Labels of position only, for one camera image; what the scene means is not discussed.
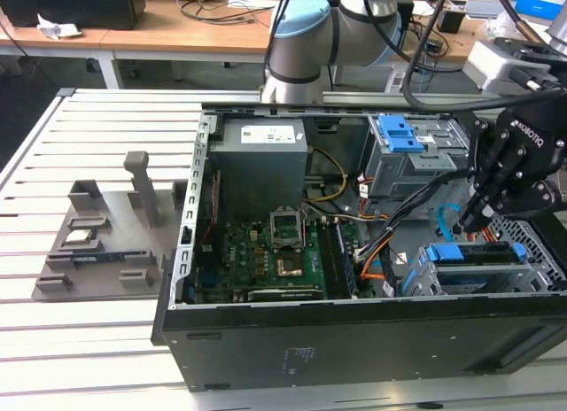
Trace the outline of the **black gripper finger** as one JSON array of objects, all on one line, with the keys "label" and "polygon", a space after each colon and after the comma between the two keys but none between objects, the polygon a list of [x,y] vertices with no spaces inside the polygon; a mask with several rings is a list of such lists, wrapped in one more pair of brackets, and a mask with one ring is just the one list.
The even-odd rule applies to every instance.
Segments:
[{"label": "black gripper finger", "polygon": [[536,182],[513,195],[509,191],[490,198],[475,194],[469,201],[469,232],[485,228],[494,216],[528,217],[553,210],[557,205],[557,186],[553,182]]},{"label": "black gripper finger", "polygon": [[493,146],[493,125],[490,121],[473,117],[464,126],[469,132],[468,179],[470,198],[460,213],[464,229],[482,229],[492,217],[490,205],[490,152]]}]

